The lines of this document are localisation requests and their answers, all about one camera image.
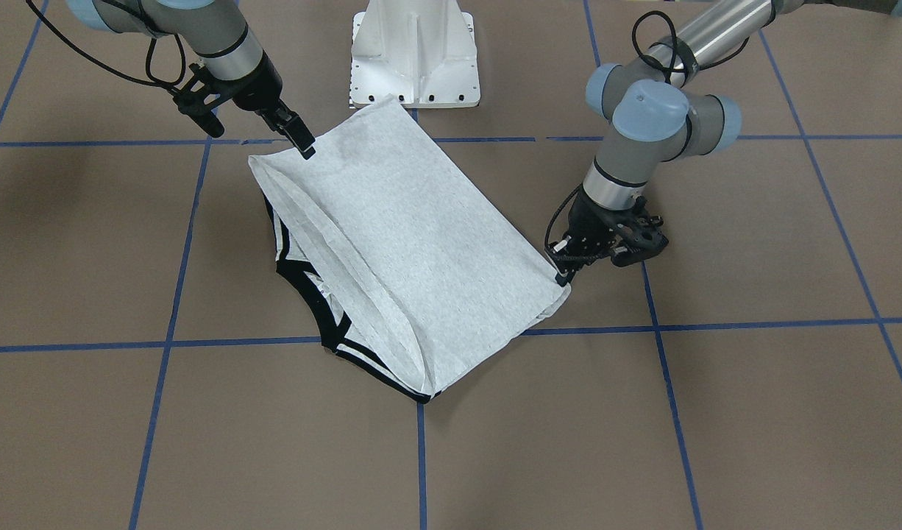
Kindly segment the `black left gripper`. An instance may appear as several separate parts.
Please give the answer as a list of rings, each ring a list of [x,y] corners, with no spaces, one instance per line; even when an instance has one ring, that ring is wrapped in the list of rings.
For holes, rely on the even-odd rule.
[[[568,286],[588,262],[609,258],[613,262],[628,259],[628,244],[619,235],[627,209],[610,209],[598,204],[579,185],[569,209],[565,248],[548,247],[548,258],[556,268],[555,281]]]

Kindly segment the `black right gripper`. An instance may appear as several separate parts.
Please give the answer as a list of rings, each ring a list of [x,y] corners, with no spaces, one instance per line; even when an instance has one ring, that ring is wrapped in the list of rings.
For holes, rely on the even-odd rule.
[[[303,160],[316,154],[313,133],[299,114],[282,103],[282,77],[269,56],[262,56],[254,71],[240,79],[235,88],[230,99],[236,107],[263,115],[270,130],[283,135]]]

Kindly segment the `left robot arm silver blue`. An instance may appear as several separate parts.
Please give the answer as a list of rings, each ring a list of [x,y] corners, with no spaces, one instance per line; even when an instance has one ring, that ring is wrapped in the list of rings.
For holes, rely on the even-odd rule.
[[[580,269],[609,259],[616,267],[648,261],[669,244],[663,219],[649,214],[644,190],[657,167],[732,145],[742,113],[722,95],[684,93],[701,71],[727,63],[758,30],[800,9],[800,1],[714,1],[667,36],[642,48],[631,31],[635,60],[600,65],[586,84],[588,106],[608,130],[583,182],[562,202],[564,235],[546,246],[555,281],[568,286]]]

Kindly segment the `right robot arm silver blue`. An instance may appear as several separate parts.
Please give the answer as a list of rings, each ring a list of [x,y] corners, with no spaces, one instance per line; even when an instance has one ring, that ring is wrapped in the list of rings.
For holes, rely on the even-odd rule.
[[[71,51],[101,70],[171,95],[178,111],[210,138],[220,138],[224,125],[216,108],[232,102],[259,116],[286,138],[301,157],[314,155],[314,137],[302,118],[283,103],[282,77],[256,34],[233,1],[68,1],[67,8],[86,27],[117,34],[141,33],[149,38],[141,78],[122,73],[72,43],[34,2],[27,7]],[[154,75],[152,61],[159,39],[171,36],[180,54],[175,80]]]

